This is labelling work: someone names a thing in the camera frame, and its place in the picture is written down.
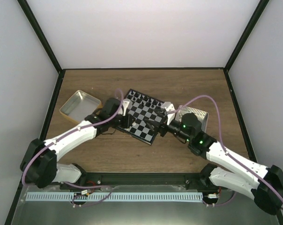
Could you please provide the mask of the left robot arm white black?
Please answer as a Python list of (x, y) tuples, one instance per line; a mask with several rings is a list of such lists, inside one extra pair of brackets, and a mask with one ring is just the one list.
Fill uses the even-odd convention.
[(44, 188), (54, 182), (67, 183), (76, 189), (87, 185), (87, 173), (77, 164), (64, 165), (58, 161), (80, 144), (107, 133), (109, 128), (129, 128), (135, 121), (128, 109), (129, 99), (110, 98), (105, 105), (88, 115), (82, 122), (63, 134), (30, 142), (21, 162), (22, 184), (26, 182)]

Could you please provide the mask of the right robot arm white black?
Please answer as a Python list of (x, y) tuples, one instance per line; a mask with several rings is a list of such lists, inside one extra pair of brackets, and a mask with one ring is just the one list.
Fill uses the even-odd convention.
[(202, 123), (194, 113), (186, 113), (180, 121), (165, 112), (160, 122), (145, 120), (148, 127), (165, 136), (171, 133), (196, 156), (208, 161), (200, 176), (203, 188), (229, 188), (254, 201), (264, 212), (276, 215), (283, 210), (283, 171), (276, 165), (267, 167), (253, 162), (224, 147), (220, 141), (202, 131)]

